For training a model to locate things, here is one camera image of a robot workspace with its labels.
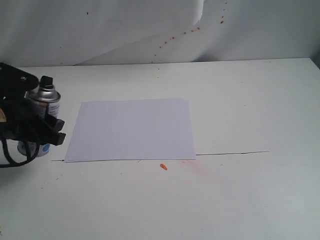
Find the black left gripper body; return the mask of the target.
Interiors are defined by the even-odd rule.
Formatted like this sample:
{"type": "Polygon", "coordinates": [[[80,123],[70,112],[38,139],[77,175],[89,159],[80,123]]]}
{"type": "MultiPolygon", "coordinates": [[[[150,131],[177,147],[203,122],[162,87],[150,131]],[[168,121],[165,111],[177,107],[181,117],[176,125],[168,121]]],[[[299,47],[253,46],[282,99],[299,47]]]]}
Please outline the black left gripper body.
{"type": "Polygon", "coordinates": [[[29,100],[0,100],[0,139],[39,142],[38,113],[29,100]]]}

